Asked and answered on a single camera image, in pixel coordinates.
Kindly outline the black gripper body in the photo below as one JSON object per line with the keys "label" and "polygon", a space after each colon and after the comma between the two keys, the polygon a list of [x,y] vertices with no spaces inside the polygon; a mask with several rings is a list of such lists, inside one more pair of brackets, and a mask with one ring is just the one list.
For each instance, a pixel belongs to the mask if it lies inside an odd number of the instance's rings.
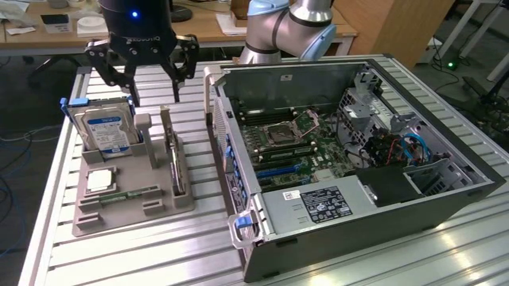
{"label": "black gripper body", "polygon": [[135,66],[162,65],[177,47],[170,2],[99,1],[110,32],[110,48]]}

